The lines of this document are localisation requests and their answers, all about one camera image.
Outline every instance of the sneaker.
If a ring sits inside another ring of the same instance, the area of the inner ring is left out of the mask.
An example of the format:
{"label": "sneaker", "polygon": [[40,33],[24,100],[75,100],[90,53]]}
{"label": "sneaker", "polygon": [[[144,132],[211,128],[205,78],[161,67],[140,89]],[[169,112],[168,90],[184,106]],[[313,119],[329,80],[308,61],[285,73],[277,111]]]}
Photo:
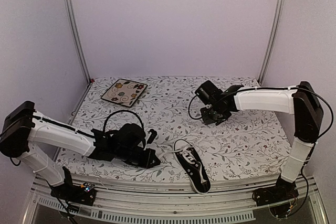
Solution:
{"label": "sneaker", "polygon": [[210,180],[195,148],[186,140],[179,139],[174,143],[174,154],[187,172],[193,189],[199,194],[206,194],[211,187]]}

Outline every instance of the black shoe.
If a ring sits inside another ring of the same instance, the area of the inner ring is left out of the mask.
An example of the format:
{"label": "black shoe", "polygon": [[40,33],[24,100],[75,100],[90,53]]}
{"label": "black shoe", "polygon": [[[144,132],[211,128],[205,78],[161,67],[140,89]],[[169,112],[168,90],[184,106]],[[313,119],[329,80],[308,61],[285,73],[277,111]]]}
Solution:
{"label": "black shoe", "polygon": [[187,172],[193,189],[199,194],[206,194],[211,185],[195,148],[186,140],[176,140],[174,154],[180,165]]}

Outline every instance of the vertical metal post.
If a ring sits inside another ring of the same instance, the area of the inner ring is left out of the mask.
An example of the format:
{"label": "vertical metal post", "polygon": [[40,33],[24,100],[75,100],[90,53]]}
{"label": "vertical metal post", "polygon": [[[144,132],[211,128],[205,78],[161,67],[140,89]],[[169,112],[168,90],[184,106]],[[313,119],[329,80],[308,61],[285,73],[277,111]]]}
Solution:
{"label": "vertical metal post", "polygon": [[277,0],[276,11],[275,11],[275,14],[274,14],[274,19],[273,19],[273,24],[272,24],[272,30],[271,30],[271,33],[270,33],[265,57],[264,57],[262,67],[261,67],[261,70],[260,70],[260,74],[259,74],[259,77],[258,77],[258,82],[259,82],[260,85],[262,85],[264,80],[265,80],[265,76],[266,76],[266,73],[267,73],[269,62],[271,60],[271,56],[272,56],[273,47],[274,47],[274,44],[275,44],[275,39],[276,39],[277,31],[278,31],[278,26],[279,26],[279,22],[280,22],[280,17],[281,17],[281,12],[282,12],[282,7],[284,5],[284,1],[285,0]]}
{"label": "vertical metal post", "polygon": [[91,77],[90,77],[90,73],[89,73],[89,69],[84,57],[84,53],[83,53],[83,48],[82,45],[80,43],[80,38],[79,38],[79,33],[78,33],[78,29],[77,29],[77,24],[76,24],[76,19],[75,19],[75,13],[74,13],[74,7],[72,5],[72,0],[64,0],[65,1],[65,6],[67,9],[67,13],[68,13],[68,17],[69,17],[69,21],[70,21],[70,25],[71,25],[71,30],[72,30],[72,35],[73,35],[73,39],[75,41],[75,46],[76,46],[76,51],[77,51],[77,55],[79,58],[79,62],[80,62],[80,66],[82,68],[82,72],[84,74],[85,80],[86,82],[89,84],[91,81]]}

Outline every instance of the floral mat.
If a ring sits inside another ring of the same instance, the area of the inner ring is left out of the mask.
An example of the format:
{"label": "floral mat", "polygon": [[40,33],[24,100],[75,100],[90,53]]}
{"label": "floral mat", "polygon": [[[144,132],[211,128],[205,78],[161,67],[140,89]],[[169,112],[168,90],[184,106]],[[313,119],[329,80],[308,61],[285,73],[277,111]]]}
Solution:
{"label": "floral mat", "polygon": [[[145,83],[146,91],[130,108],[142,119],[145,130],[157,130],[158,137],[148,147],[156,154],[172,150],[175,140],[183,138],[194,145],[211,181],[251,178],[281,172],[290,144],[273,112],[239,111],[224,123],[204,125],[188,117],[187,107],[194,91],[206,80],[222,90],[234,84],[255,87],[254,78],[224,77],[132,77]],[[105,118],[124,109],[100,99],[118,78],[97,78],[74,120],[81,128],[102,129]],[[204,105],[196,98],[191,106],[193,116],[199,116]],[[127,122],[137,123],[135,116],[121,113],[111,118],[107,130],[119,129]],[[62,149],[57,163],[72,173],[111,179],[142,182],[186,182],[185,171],[172,153],[161,157],[161,165],[151,169],[137,168],[114,159],[97,161]]]}

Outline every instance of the leaf pattern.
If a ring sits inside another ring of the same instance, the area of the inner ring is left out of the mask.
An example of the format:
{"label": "leaf pattern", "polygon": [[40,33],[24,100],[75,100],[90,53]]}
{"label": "leaf pattern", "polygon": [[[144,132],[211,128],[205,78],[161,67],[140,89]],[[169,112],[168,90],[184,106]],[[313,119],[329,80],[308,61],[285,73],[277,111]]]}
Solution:
{"label": "leaf pattern", "polygon": [[[211,181],[223,181],[273,175],[281,172],[290,144],[273,112],[239,111],[219,126],[204,125],[187,115],[187,107],[194,91],[206,80],[225,90],[231,85],[243,84],[255,87],[254,78],[223,77],[132,77],[148,84],[146,91],[130,108],[143,120],[145,130],[157,130],[158,136],[148,147],[161,157],[161,165],[141,169],[114,159],[98,161],[62,149],[57,163],[72,173],[110,179],[142,182],[186,182],[188,176],[175,160],[173,144],[183,138],[192,143],[199,153]],[[102,129],[105,118],[121,106],[101,100],[101,95],[118,78],[98,78],[87,94],[75,120],[74,126]],[[204,105],[193,101],[191,114],[199,116]],[[127,122],[137,123],[128,113],[112,117],[107,129],[119,129]]]}

